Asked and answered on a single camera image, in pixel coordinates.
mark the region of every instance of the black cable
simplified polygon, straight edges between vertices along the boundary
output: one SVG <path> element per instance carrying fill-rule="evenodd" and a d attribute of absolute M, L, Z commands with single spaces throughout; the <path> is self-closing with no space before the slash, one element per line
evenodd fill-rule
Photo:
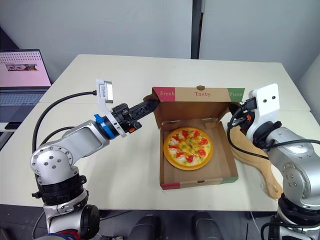
<path fill-rule="evenodd" d="M 292 141 L 284 141 L 276 144 L 272 144 L 270 146 L 267 146 L 266 149 L 272 149 L 276 147 L 280 147 L 283 145 L 288 145 L 288 144 L 302 144 L 302 143 L 310 143 L 310 144 L 320 144 L 320 141 L 318 140 L 313 140 L 313 139 L 299 139 L 299 140 L 292 140 Z"/>
<path fill-rule="evenodd" d="M 242 153 L 249 154 L 249 155 L 252 155 L 252 156 L 255 156 L 255 157 L 259 157 L 259 158 L 263 158 L 263 159 L 269 160 L 269 158 L 268 158 L 267 156 L 263 156 L 263 155 L 260 155 L 260 154 L 257 154 L 257 153 L 253 153 L 253 152 L 250 152 L 250 151 L 243 150 L 243 149 L 237 147 L 236 145 L 234 145 L 234 143 L 231 141 L 230 131 L 231 131 L 232 127 L 233 127 L 233 126 L 232 126 L 232 123 L 234 122 L 236 116 L 237 116 L 241 111 L 242 111 L 242 108 L 239 107 L 239 108 L 235 111 L 235 113 L 233 114 L 233 116 L 231 117 L 230 122 L 228 123 L 228 128 L 227 128 L 227 131 L 226 131 L 226 136 L 227 136 L 227 138 L 228 138 L 228 141 L 229 141 L 230 145 L 231 145 L 234 149 L 236 149 L 236 150 L 238 150 L 238 151 L 240 151 L 240 152 L 242 152 Z"/>
<path fill-rule="evenodd" d="M 52 103 L 50 106 L 48 106 L 44 112 L 41 114 L 41 116 L 39 117 L 38 121 L 35 124 L 34 130 L 33 130 L 33 135 L 32 135 L 32 153 L 37 149 L 37 135 L 38 135 L 38 131 L 39 131 L 39 127 L 41 122 L 43 121 L 43 119 L 45 118 L 46 114 L 56 105 L 58 105 L 59 103 L 68 100 L 68 99 L 72 99 L 75 97 L 79 97 L 79 96 L 83 96 L 83 95 L 97 95 L 97 91 L 85 91 L 85 92 L 80 92 L 80 93 L 76 93 L 76 94 L 72 94 L 69 96 L 65 96 L 57 101 L 55 101 L 54 103 Z"/>
<path fill-rule="evenodd" d="M 308 225 L 286 224 L 281 222 L 267 222 L 263 224 L 261 227 L 261 230 L 260 230 L 261 240 L 265 240 L 265 235 L 264 235 L 265 228 L 270 226 L 278 226 L 278 227 L 294 228 L 294 229 L 313 229 L 313 228 L 319 227 L 319 224 L 308 226 Z"/>
<path fill-rule="evenodd" d="M 132 210 L 124 211 L 124 212 L 121 212 L 121 213 L 113 215 L 113 216 L 107 216 L 107 217 L 100 218 L 100 221 L 107 220 L 107 219 L 112 219 L 112 218 L 118 217 L 118 216 L 120 216 L 122 214 L 129 213 L 129 212 L 132 212 Z"/>
<path fill-rule="evenodd" d="M 248 229 L 249 229 L 249 223 L 246 223 L 246 233 L 245 233 L 245 240 L 248 239 Z"/>
<path fill-rule="evenodd" d="M 45 144 L 46 142 L 48 142 L 48 140 L 49 140 L 53 135 L 55 135 L 55 134 L 57 134 L 57 133 L 60 133 L 60 132 L 62 132 L 62 131 L 64 131 L 64 130 L 69 130 L 69 129 L 73 129 L 73 128 L 74 128 L 74 126 L 65 126 L 65 127 L 62 127 L 62 128 L 59 128 L 59 129 L 53 131 L 52 133 L 50 133 L 50 134 L 42 141 L 42 143 L 40 144 L 40 146 L 41 146 L 42 144 Z"/>
<path fill-rule="evenodd" d="M 38 217 L 38 219 L 36 220 L 35 222 L 35 225 L 33 227 L 33 230 L 32 230 L 32 239 L 35 240 L 36 237 L 35 237 L 35 233 L 36 233 L 36 228 L 37 228 L 37 225 L 38 223 L 40 222 L 40 219 L 42 218 L 42 216 L 45 214 L 45 212 L 41 213 L 41 215 Z"/>

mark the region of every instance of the pizza box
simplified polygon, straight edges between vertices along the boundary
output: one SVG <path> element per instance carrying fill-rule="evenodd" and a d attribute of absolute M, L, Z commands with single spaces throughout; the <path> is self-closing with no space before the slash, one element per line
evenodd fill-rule
<path fill-rule="evenodd" d="M 220 119 L 230 103 L 242 101 L 244 88 L 153 87 L 145 99 L 160 101 L 154 110 L 160 129 L 160 186 L 163 190 L 232 183 L 238 179 L 236 163 Z M 197 170 L 181 170 L 164 156 L 164 140 L 181 127 L 201 129 L 212 140 L 211 160 Z"/>

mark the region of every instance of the laptop screen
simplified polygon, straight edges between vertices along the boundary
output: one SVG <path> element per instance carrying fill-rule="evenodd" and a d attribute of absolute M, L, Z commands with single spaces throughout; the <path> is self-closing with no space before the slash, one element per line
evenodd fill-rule
<path fill-rule="evenodd" d="M 40 51 L 0 52 L 0 87 L 51 86 Z"/>

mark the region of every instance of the tomato slice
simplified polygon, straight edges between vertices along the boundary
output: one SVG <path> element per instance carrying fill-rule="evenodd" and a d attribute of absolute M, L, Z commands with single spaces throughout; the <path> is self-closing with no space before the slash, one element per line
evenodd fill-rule
<path fill-rule="evenodd" d="M 204 156 L 206 156 L 206 151 L 203 150 L 203 149 L 200 149 L 200 150 L 198 151 L 198 154 L 200 155 L 200 157 L 204 157 Z"/>
<path fill-rule="evenodd" d="M 186 160 L 187 160 L 187 162 L 188 163 L 192 163 L 192 161 L 194 160 L 194 156 L 188 156 L 187 158 L 186 158 Z"/>
<path fill-rule="evenodd" d="M 201 144 L 201 145 L 205 145 L 205 144 L 208 144 L 208 143 L 209 143 L 208 139 L 206 139 L 206 138 L 202 138 L 201 141 L 199 142 L 199 144 Z"/>
<path fill-rule="evenodd" d="M 193 133 L 193 137 L 196 138 L 196 137 L 198 137 L 198 136 L 200 136 L 200 132 L 199 132 L 199 131 L 195 131 L 195 132 Z"/>
<path fill-rule="evenodd" d="M 178 136 L 173 136 L 172 138 L 180 142 L 180 138 Z"/>
<path fill-rule="evenodd" d="M 179 158 L 179 157 L 181 157 L 181 156 L 183 156 L 183 155 L 184 155 L 183 152 L 177 152 L 177 153 L 176 153 L 176 158 Z"/>
<path fill-rule="evenodd" d="M 184 136 L 184 138 L 187 138 L 189 133 L 185 130 L 182 130 L 182 135 Z"/>

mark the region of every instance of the laptop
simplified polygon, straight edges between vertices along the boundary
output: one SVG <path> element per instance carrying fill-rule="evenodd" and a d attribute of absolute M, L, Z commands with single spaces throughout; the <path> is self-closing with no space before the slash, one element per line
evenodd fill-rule
<path fill-rule="evenodd" d="M 0 122 L 22 122 L 51 86 L 39 49 L 0 52 Z"/>

